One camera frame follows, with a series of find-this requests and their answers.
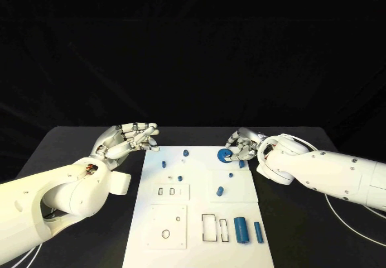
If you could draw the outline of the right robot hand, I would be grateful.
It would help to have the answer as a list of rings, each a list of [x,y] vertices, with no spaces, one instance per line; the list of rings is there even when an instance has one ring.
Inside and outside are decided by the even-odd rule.
[[[225,157],[225,161],[248,161],[251,160],[257,154],[261,143],[268,138],[261,132],[254,132],[251,129],[242,127],[238,131],[231,135],[225,147],[229,148],[234,143],[237,143],[237,147],[240,149],[238,153],[234,153],[231,156]]]

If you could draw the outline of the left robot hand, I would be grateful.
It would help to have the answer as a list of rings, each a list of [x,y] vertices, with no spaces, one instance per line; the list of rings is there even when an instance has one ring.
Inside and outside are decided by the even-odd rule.
[[[114,170],[134,151],[150,150],[159,152],[160,147],[153,136],[159,135],[156,123],[129,123],[113,126],[98,137],[91,158],[106,163]]]

